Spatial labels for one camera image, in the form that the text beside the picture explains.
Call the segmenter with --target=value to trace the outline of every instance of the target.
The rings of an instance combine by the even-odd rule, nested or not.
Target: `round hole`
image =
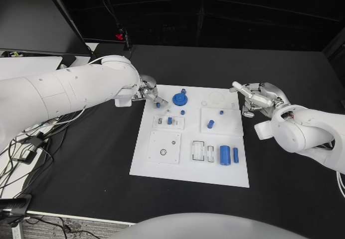
[[[167,151],[164,149],[160,150],[160,154],[164,156]]]

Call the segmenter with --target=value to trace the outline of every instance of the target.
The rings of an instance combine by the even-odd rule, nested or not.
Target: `white platform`
[[[157,88],[158,95],[169,101],[169,105],[157,108],[151,101],[145,101],[130,174],[249,187],[236,93],[229,93],[228,89],[199,87],[157,85]],[[182,88],[186,89],[187,103],[179,107],[173,104],[173,95],[180,92]],[[223,131],[223,128],[226,129],[222,134],[213,132],[202,133],[202,129],[206,127],[206,120],[203,119],[205,122],[200,120],[200,111],[203,112],[203,118],[209,117],[209,119],[215,121],[215,132]],[[173,123],[169,128],[157,127],[156,121],[160,116],[161,119],[166,119],[166,117],[171,117],[171,119],[174,117],[183,117],[183,129],[176,128],[174,126],[177,125],[173,125]],[[153,131],[161,132],[160,139],[164,139],[158,146],[151,145],[153,142],[150,138]],[[179,149],[171,148],[170,139],[171,135],[177,134],[180,135]],[[193,141],[205,142],[205,161],[192,160]],[[228,166],[219,164],[219,147],[222,145],[231,147],[231,165]],[[208,162],[206,160],[208,146],[213,146],[213,162]],[[238,148],[239,163],[234,163],[234,147]],[[166,150],[166,155],[163,156],[158,154],[160,148]],[[169,158],[164,162],[164,156],[170,153],[167,148],[179,151],[179,157],[173,156],[176,161]]]

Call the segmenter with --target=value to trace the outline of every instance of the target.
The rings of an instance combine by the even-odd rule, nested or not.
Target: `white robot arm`
[[[345,174],[345,116],[291,105],[283,91],[270,83],[232,83],[231,92],[245,96],[242,115],[259,111],[270,121],[254,126],[261,140],[274,137],[281,148],[314,159],[324,167]],[[333,149],[323,146],[335,140]]]
[[[167,104],[158,97],[154,79],[138,75],[122,56],[106,56],[101,65],[1,80],[0,151],[27,127],[111,99],[118,107],[144,99]]]

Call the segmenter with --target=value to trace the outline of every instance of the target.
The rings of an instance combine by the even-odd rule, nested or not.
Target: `black wall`
[[[82,37],[117,40],[118,30],[102,0],[62,2]],[[322,51],[345,26],[340,0],[111,3],[134,44]]]

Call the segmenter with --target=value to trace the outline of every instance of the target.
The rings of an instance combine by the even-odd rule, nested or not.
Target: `robotic hand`
[[[259,111],[271,120],[254,126],[261,140],[274,137],[281,148],[345,173],[345,116],[291,105],[283,91],[270,83],[232,83],[231,92],[245,96],[242,115]],[[323,144],[335,140],[333,149]]]
[[[130,60],[106,56],[102,64],[70,67],[0,81],[0,151],[34,124],[114,99],[117,107],[131,100],[161,105],[156,81],[138,75]]]

